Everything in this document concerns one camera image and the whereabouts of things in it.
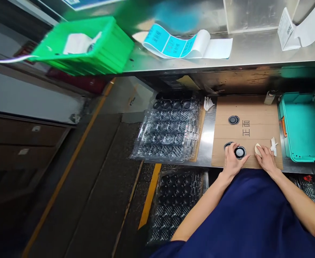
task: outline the person's hand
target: person's hand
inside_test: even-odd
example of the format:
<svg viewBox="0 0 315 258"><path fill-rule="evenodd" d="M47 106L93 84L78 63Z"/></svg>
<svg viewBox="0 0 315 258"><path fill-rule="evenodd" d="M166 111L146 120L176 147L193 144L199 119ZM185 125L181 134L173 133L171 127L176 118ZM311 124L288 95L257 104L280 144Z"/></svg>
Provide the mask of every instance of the person's hand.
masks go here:
<svg viewBox="0 0 315 258"><path fill-rule="evenodd" d="M234 150L239 147L239 143L231 143L226 147L226 158L224 160L223 172L224 174L234 177L243 167L243 164L248 160L250 155L244 156L242 159L237 159Z"/></svg>
<svg viewBox="0 0 315 258"><path fill-rule="evenodd" d="M257 146L258 150L261 153L261 157L258 154L255 154L255 157L258 160L258 163L271 177L273 177L277 173L281 173L281 170L277 168L275 156L270 148L266 146Z"/></svg>

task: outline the gray floor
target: gray floor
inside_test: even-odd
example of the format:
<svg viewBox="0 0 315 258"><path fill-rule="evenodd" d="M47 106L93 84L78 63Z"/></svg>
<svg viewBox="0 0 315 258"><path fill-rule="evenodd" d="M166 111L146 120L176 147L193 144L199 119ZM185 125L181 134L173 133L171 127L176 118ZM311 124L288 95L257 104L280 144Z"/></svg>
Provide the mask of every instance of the gray floor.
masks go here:
<svg viewBox="0 0 315 258"><path fill-rule="evenodd" d="M141 163L129 159L129 155L151 96L152 92L136 78L116 81L29 257L111 257ZM38 223L91 115L88 112L68 136L50 167L26 224L27 235ZM152 164L144 164L141 169L116 257L128 257L137 251L132 248L133 240L153 169Z"/></svg>

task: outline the red object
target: red object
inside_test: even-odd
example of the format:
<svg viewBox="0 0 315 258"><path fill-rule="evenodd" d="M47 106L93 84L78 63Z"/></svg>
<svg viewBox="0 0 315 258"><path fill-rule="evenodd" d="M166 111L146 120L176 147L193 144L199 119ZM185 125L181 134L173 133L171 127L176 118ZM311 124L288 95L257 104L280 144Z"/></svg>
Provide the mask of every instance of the red object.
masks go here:
<svg viewBox="0 0 315 258"><path fill-rule="evenodd" d="M13 57L21 57L30 55L34 49L37 47L37 43L28 40L14 55ZM24 60L24 62L34 65L35 62L31 62L29 60Z"/></svg>
<svg viewBox="0 0 315 258"><path fill-rule="evenodd" d="M107 83L100 76L72 76L55 68L50 68L46 76L97 95L101 95Z"/></svg>
<svg viewBox="0 0 315 258"><path fill-rule="evenodd" d="M303 177L303 179L304 179L305 181L307 181L307 182L311 182L312 176L311 176L311 175L308 175L308 176Z"/></svg>

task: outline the stainless steel shelf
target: stainless steel shelf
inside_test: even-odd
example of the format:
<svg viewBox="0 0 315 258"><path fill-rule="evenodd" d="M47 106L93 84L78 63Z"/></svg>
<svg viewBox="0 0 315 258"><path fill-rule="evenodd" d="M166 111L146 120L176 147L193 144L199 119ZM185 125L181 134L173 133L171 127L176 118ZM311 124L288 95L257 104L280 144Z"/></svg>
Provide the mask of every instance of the stainless steel shelf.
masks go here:
<svg viewBox="0 0 315 258"><path fill-rule="evenodd" d="M315 62L315 42L298 50L282 52L277 30L240 34L213 34L212 38L233 38L228 59L163 59L137 43L124 68L125 73L159 72L160 74L191 73L247 66L282 67Z"/></svg>

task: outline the navy blue shirt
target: navy blue shirt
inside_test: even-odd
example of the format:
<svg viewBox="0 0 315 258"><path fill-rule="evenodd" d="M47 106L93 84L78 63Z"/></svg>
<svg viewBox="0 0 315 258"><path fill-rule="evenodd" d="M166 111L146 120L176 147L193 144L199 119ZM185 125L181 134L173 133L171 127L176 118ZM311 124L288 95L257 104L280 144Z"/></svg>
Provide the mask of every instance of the navy blue shirt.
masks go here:
<svg viewBox="0 0 315 258"><path fill-rule="evenodd" d="M269 175L242 169L190 239L165 244L163 257L315 257L315 237Z"/></svg>

